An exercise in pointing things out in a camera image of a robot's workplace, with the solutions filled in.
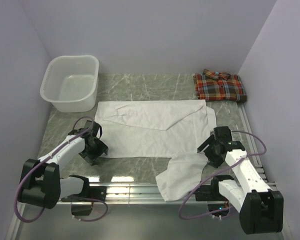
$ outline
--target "plaid fabric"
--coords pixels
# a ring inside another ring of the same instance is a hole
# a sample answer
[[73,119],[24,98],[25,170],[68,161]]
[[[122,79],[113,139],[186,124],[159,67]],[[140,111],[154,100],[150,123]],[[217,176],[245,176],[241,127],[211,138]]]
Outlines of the plaid fabric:
[[230,100],[242,103],[247,100],[246,92],[238,75],[205,69],[202,75],[196,73],[193,80],[198,99]]

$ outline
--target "gray marble surface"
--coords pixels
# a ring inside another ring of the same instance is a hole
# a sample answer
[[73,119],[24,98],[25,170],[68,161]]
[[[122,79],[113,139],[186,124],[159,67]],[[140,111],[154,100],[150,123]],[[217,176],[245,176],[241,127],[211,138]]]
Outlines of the gray marble surface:
[[[94,118],[98,102],[103,101],[155,101],[155,100],[195,100],[192,74],[99,74],[96,104],[88,112],[59,112],[51,110],[43,137],[39,157],[49,153],[60,144],[74,122],[82,116]],[[207,102],[207,106],[215,110],[217,126],[229,126],[231,130],[244,130],[238,106],[232,101]],[[84,120],[78,123],[83,127]],[[239,140],[250,152],[246,136],[234,133],[233,138]],[[89,177],[90,182],[135,182],[155,183],[156,175],[167,169],[170,158],[134,157],[134,158],[102,158],[102,163],[90,166],[79,155],[72,159],[61,172],[61,177],[80,175]],[[218,169],[207,165],[202,177],[225,168],[224,163]]]

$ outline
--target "laundry basket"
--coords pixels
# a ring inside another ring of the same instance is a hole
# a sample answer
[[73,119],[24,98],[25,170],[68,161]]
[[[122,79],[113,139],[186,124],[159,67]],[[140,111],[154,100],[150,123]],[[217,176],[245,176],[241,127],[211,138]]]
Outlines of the laundry basket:
[[86,112],[96,103],[99,61],[91,55],[59,56],[45,72],[40,95],[60,112]]

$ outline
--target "white cloth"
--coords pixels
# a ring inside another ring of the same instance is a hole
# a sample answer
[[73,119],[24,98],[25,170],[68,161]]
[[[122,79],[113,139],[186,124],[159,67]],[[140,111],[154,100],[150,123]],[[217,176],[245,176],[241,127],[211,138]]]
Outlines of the white cloth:
[[196,153],[216,127],[216,115],[205,100],[99,102],[95,121],[106,158],[171,158]]
[[171,158],[167,170],[155,177],[163,199],[176,201],[185,197],[200,183],[207,162],[204,153],[183,153]]

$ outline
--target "white wall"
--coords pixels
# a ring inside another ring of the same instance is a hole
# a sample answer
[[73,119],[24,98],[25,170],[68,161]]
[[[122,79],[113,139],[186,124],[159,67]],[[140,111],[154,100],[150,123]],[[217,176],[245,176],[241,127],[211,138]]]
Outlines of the white wall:
[[266,175],[300,240],[300,0],[278,0],[239,71],[252,131],[268,147]]
[[50,112],[39,90],[50,58],[17,0],[0,0],[0,240],[25,160],[36,158]]
[[238,73],[276,0],[19,0],[52,58],[101,73]]

